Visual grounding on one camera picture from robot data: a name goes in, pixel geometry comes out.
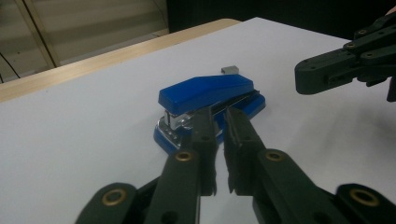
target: beige panel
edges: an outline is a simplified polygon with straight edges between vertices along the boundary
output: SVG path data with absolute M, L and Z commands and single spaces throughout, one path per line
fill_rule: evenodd
M 61 63 L 166 28 L 161 1 L 35 0 L 33 5 Z
M 0 52 L 22 77 L 49 68 L 17 4 L 12 0 L 0 0 Z M 5 81 L 17 78 L 3 58 L 0 58 L 0 73 Z

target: white table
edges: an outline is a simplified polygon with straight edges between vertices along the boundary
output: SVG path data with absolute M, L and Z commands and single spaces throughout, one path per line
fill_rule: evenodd
M 320 187 L 376 189 L 396 203 L 396 104 L 387 84 L 354 81 L 300 95 L 294 66 L 345 40 L 254 19 L 0 104 L 0 223 L 73 223 L 107 184 L 143 186 L 166 154 L 153 141 L 158 91 L 237 65 L 266 97 L 253 124 L 267 147 L 289 153 Z M 257 223 L 250 197 L 229 194 L 222 153 L 218 194 L 201 223 Z

